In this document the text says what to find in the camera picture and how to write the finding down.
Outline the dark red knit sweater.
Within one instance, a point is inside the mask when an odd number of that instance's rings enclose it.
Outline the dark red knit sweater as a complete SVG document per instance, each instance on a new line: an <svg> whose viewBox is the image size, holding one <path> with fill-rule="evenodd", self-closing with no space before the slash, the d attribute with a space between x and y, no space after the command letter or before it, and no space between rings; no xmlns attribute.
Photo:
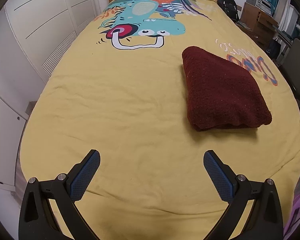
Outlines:
<svg viewBox="0 0 300 240"><path fill-rule="evenodd" d="M202 48L182 52L187 118L197 131L258 128L272 116L252 75Z"/></svg>

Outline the purple storage box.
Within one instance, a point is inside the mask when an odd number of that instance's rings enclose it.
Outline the purple storage box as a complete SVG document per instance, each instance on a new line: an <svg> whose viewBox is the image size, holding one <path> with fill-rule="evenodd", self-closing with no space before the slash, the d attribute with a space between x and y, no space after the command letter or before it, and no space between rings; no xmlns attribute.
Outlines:
<svg viewBox="0 0 300 240"><path fill-rule="evenodd" d="M300 224L300 194L293 200L293 207L287 224L283 230L283 239L288 239L296 227Z"/></svg>

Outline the yellow dinosaur print bedspread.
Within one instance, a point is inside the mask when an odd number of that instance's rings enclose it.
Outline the yellow dinosaur print bedspread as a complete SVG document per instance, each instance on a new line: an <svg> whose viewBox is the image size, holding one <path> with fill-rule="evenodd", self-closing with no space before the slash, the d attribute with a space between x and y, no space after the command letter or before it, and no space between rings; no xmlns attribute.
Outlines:
<svg viewBox="0 0 300 240"><path fill-rule="evenodd" d="M197 46L257 82L272 122L198 132L182 52ZM288 220L300 177L300 112L271 61L212 0L115 0L66 51L26 126L21 168L49 180L92 149L101 165L77 204L101 239L203 239L223 202L203 167L274 180Z"/></svg>

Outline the grey green chair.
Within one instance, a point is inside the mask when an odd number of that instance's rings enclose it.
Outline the grey green chair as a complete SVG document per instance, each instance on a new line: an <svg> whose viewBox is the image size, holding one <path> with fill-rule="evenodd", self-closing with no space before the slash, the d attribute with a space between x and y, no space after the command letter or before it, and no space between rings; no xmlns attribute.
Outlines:
<svg viewBox="0 0 300 240"><path fill-rule="evenodd" d="M289 84L294 97L300 102L300 40L294 40L279 71Z"/></svg>

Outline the brown wooden drawer cabinet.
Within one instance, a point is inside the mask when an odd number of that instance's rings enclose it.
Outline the brown wooden drawer cabinet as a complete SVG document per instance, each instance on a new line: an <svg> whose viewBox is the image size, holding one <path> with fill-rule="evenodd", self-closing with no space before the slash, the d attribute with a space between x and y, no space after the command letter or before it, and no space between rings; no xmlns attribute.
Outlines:
<svg viewBox="0 0 300 240"><path fill-rule="evenodd" d="M274 18L247 2L236 24L264 51L275 35L275 27L279 26Z"/></svg>

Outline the white wardrobe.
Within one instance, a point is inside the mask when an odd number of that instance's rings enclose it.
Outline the white wardrobe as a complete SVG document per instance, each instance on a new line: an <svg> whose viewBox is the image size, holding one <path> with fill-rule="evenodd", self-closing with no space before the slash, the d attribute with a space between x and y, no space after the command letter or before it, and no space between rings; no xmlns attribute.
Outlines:
<svg viewBox="0 0 300 240"><path fill-rule="evenodd" d="M29 115L63 54L100 12L98 0L7 0L0 9L0 188L15 189Z"/></svg>

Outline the black backpack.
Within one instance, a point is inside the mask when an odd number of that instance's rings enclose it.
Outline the black backpack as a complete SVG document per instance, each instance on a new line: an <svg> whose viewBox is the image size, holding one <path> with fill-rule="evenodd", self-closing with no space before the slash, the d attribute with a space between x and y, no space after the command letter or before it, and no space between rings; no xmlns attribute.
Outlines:
<svg viewBox="0 0 300 240"><path fill-rule="evenodd" d="M217 0L217 4L233 22L239 21L235 0Z"/></svg>

